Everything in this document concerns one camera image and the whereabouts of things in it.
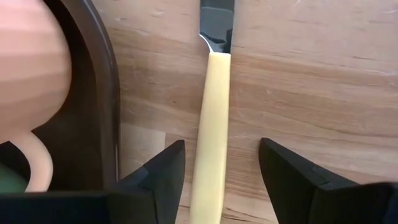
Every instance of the pink ceramic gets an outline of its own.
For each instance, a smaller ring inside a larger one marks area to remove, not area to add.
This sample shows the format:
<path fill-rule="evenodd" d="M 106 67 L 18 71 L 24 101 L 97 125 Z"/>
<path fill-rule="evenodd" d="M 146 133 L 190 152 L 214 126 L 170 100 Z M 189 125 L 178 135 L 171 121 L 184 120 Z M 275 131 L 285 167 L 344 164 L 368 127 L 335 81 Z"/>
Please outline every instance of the pink ceramic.
<path fill-rule="evenodd" d="M 26 191 L 45 191 L 52 160 L 31 131 L 62 106 L 71 81 L 62 30 L 41 0 L 0 1 L 0 143 L 10 141 L 30 164 Z"/>

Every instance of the knife blade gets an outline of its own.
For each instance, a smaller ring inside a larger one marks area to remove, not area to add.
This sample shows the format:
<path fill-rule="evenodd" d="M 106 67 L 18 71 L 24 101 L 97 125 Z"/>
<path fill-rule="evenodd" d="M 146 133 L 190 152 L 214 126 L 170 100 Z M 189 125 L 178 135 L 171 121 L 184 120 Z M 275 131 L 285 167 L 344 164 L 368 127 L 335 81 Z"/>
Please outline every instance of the knife blade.
<path fill-rule="evenodd" d="M 221 221 L 233 20 L 234 0 L 201 0 L 199 35 L 207 43 L 210 53 L 193 172 L 191 224 L 219 224 Z"/>

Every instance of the cup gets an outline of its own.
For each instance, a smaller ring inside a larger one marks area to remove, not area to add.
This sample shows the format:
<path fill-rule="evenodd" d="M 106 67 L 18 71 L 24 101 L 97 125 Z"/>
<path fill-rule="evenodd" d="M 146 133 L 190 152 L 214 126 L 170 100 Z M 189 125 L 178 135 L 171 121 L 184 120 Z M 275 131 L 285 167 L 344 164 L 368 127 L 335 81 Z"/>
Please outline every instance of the cup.
<path fill-rule="evenodd" d="M 12 142 L 29 162 L 26 192 L 50 185 L 51 156 L 31 131 L 61 108 L 71 78 L 67 42 L 45 3 L 0 1 L 0 143 Z"/>

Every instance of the green object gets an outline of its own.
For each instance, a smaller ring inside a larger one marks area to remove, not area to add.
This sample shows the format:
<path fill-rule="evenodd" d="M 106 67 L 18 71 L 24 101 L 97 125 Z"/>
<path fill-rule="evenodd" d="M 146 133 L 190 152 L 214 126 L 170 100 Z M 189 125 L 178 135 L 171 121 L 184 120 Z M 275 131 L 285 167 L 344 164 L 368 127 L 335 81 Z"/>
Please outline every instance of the green object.
<path fill-rule="evenodd" d="M 25 192 L 27 181 L 12 169 L 0 164 L 0 194 Z"/>

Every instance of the knife handle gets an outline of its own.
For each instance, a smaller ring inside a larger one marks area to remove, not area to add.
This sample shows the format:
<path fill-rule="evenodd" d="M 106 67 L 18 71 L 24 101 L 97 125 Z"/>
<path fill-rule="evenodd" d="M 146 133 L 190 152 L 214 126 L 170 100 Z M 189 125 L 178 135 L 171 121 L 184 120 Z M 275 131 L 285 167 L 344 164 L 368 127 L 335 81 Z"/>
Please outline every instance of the knife handle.
<path fill-rule="evenodd" d="M 231 55 L 209 54 L 201 105 L 190 224 L 220 224 L 228 142 Z"/>

